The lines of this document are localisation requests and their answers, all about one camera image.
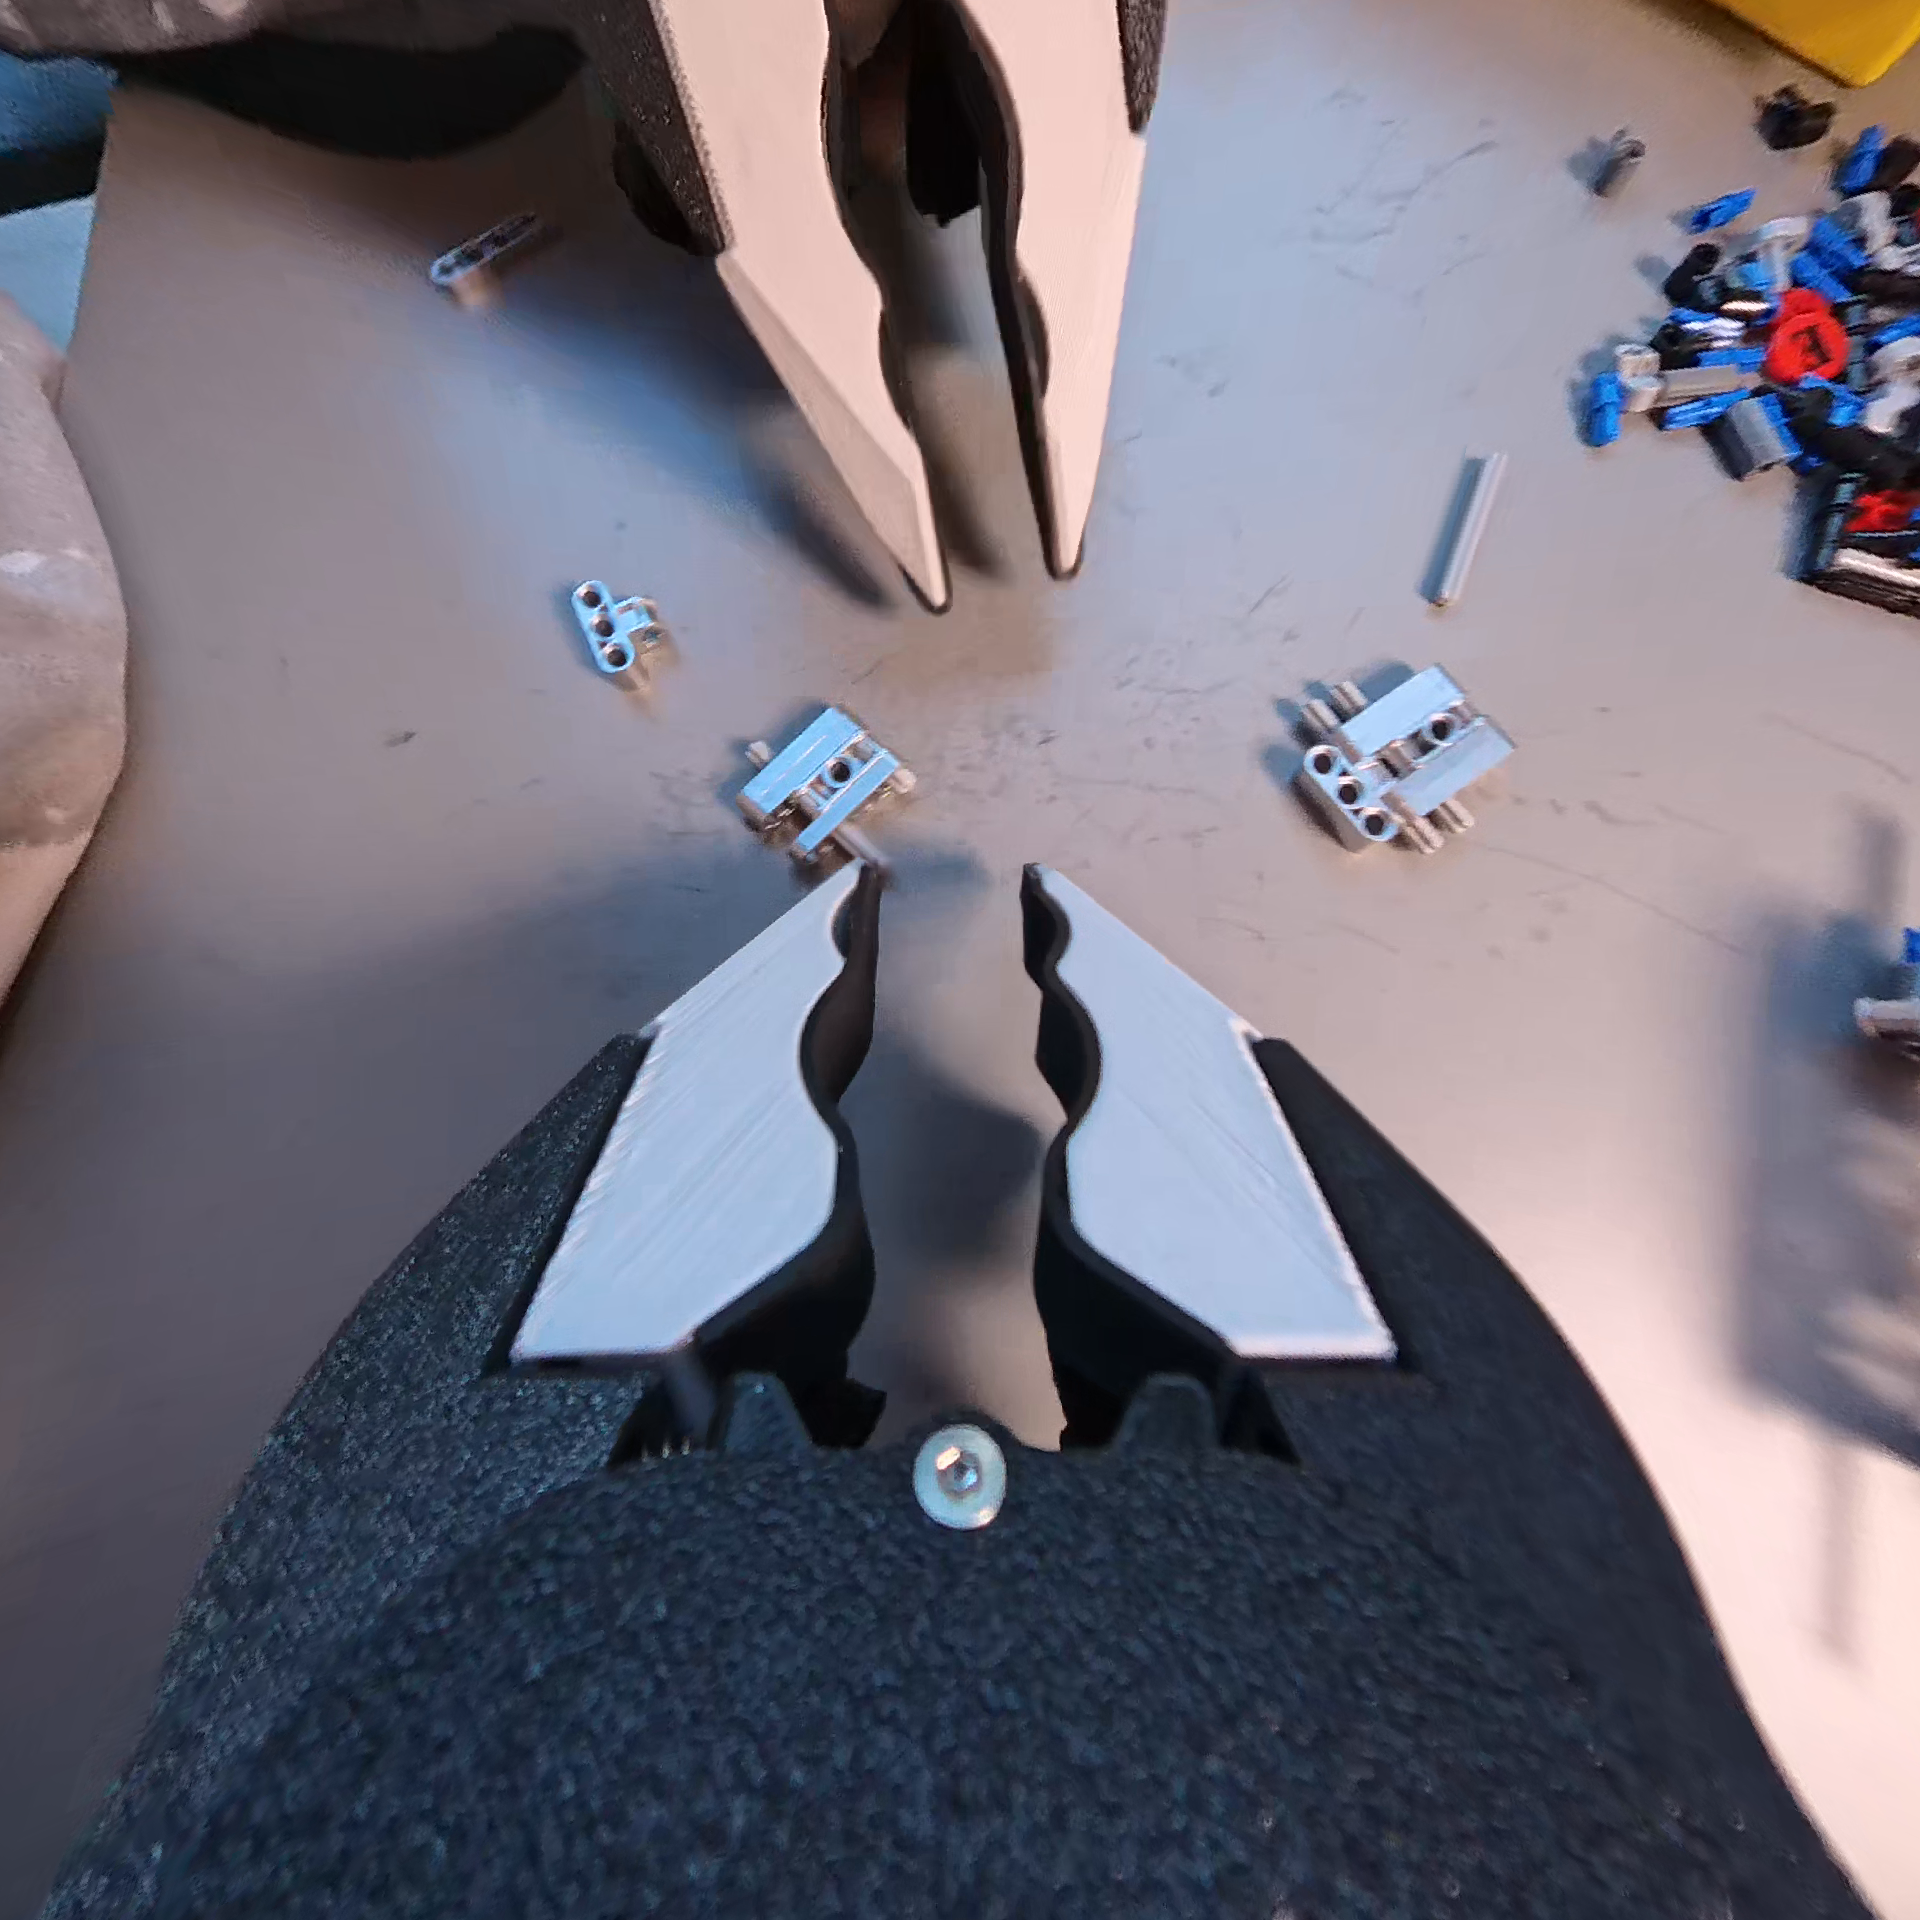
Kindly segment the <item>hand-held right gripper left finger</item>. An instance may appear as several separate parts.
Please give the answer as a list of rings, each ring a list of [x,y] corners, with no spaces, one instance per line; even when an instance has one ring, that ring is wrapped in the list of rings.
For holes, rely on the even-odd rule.
[[[604,1144],[508,1339],[517,1370],[645,1370],[703,1447],[778,1379],[821,1447],[886,1395],[849,1370],[874,1248],[843,1095],[874,1030],[874,875],[838,867],[640,1036]]]

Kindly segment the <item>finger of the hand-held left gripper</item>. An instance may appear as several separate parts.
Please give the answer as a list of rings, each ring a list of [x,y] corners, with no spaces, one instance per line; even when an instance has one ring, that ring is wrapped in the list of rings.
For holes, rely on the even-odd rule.
[[[1148,123],[1148,2],[960,2],[983,247],[1043,568],[1084,562]]]
[[[829,168],[829,8],[652,2],[652,18],[721,223],[717,277],[877,542],[946,609],[922,443],[881,356],[881,291]]]

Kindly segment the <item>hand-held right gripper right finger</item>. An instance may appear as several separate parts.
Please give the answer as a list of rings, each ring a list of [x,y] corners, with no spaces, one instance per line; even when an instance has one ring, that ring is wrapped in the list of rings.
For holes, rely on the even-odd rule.
[[[1268,1370],[1400,1351],[1264,1037],[1059,867],[1024,864],[1018,904],[1061,1104],[1033,1270],[1061,1447],[1107,1447],[1151,1379],[1180,1379],[1218,1442],[1285,1454]]]

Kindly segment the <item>chrome T-shaped connector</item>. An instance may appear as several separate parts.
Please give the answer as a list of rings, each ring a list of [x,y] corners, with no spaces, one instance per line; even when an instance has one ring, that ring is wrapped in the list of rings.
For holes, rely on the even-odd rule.
[[[614,593],[604,580],[570,587],[570,609],[599,679],[645,687],[652,658],[669,642],[658,608],[643,593]]]

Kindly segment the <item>dark beam with holes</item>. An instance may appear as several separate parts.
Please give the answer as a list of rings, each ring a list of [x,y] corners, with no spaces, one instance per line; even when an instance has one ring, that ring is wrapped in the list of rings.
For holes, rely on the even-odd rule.
[[[504,271],[547,239],[553,228],[538,213],[517,213],[430,259],[424,274],[446,299],[489,307],[498,298]]]

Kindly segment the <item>chrome beam assembly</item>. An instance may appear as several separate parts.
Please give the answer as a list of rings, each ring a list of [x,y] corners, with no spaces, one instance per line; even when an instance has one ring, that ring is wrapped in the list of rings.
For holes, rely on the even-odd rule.
[[[1301,802],[1349,851],[1410,845],[1436,851],[1474,826],[1468,790],[1497,772],[1514,741],[1439,669],[1379,694],[1330,682],[1299,708]]]

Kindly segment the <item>clear engine block model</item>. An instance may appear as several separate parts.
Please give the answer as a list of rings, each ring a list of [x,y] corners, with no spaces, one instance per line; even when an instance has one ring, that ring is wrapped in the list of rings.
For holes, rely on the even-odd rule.
[[[1915,1063],[1915,928],[1904,928],[1904,954],[1879,997],[1857,997],[1851,1017],[1862,1037],[1896,1050]]]

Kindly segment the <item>pile of mixed small connectors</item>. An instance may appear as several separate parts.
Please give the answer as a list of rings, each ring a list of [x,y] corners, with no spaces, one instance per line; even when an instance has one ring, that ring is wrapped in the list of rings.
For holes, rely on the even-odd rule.
[[[1697,437],[1732,483],[1796,483],[1798,584],[1915,621],[1915,135],[1827,145],[1815,196],[1682,206],[1642,333],[1596,348],[1578,442]]]

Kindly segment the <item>yellow storage bin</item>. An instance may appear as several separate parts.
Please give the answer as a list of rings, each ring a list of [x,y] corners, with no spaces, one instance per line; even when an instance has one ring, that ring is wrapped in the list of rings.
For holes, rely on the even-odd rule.
[[[1710,5],[1849,89],[1879,82],[1909,50],[1915,50],[1915,2]]]

